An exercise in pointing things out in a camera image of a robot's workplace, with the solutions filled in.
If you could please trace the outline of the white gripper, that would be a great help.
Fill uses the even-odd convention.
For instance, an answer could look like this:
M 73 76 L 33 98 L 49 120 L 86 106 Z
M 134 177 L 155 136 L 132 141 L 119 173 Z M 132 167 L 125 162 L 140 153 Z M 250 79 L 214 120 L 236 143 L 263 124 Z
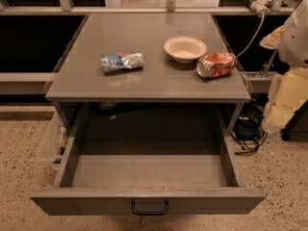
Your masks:
M 262 38 L 260 46 L 278 48 L 281 62 L 303 66 L 292 67 L 271 81 L 261 127 L 274 134 L 284 129 L 308 100 L 308 0 L 300 2 L 282 27 Z

